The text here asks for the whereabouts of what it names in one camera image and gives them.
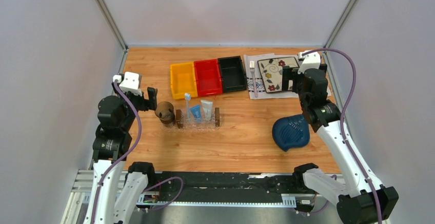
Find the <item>clear textured toiletry holder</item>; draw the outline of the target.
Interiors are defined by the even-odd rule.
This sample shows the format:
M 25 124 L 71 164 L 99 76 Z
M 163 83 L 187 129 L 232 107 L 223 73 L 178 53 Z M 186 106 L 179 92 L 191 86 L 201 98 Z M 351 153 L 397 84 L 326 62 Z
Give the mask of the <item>clear textured toiletry holder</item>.
M 201 120 L 195 120 L 191 115 L 190 120 L 187 121 L 186 111 L 182 109 L 175 110 L 175 126 L 181 130 L 193 131 L 214 131 L 219 129 L 223 124 L 223 118 L 219 108 L 215 108 L 212 112 L 212 119 L 207 120 L 202 114 Z

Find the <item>blue toothpaste tube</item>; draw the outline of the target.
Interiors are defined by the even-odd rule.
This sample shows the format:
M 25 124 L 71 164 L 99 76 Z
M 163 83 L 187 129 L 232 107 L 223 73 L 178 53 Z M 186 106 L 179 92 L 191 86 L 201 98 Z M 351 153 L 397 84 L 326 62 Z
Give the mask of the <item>blue toothpaste tube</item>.
M 200 105 L 196 105 L 196 106 L 193 106 L 192 108 L 190 108 L 190 112 L 192 113 L 192 115 L 193 115 L 195 120 L 201 120 L 202 119 L 201 106 Z

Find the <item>white toothpaste tube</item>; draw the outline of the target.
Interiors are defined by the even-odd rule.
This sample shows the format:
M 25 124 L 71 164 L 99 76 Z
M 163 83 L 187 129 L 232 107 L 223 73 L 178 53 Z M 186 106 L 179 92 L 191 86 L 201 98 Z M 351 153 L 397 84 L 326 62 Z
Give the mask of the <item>white toothpaste tube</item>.
M 208 100 L 201 100 L 201 106 L 204 112 L 204 117 L 207 120 L 212 119 L 212 109 L 213 109 L 213 102 Z

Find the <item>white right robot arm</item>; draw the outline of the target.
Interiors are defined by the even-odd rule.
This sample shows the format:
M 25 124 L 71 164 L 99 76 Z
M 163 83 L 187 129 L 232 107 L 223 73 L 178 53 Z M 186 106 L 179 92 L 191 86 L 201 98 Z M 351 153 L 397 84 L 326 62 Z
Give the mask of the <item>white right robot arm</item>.
M 399 200 L 394 187 L 386 187 L 356 148 L 341 112 L 327 97 L 325 64 L 303 72 L 284 67 L 283 90 L 299 96 L 302 115 L 327 145 L 341 170 L 344 183 L 313 163 L 294 169 L 292 185 L 298 192 L 316 191 L 333 204 L 342 223 L 376 223 L 387 220 Z

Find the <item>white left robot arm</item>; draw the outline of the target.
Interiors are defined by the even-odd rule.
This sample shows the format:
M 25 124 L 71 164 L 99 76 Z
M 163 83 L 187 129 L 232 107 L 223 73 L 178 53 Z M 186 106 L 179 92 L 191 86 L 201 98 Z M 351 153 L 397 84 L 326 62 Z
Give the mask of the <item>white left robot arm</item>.
M 149 162 L 134 162 L 119 187 L 127 155 L 138 144 L 129 130 L 140 111 L 155 110 L 157 89 L 147 89 L 148 98 L 122 92 L 112 85 L 115 95 L 98 104 L 99 125 L 93 142 L 93 182 L 84 223 L 128 223 L 142 191 L 152 190 L 157 177 Z

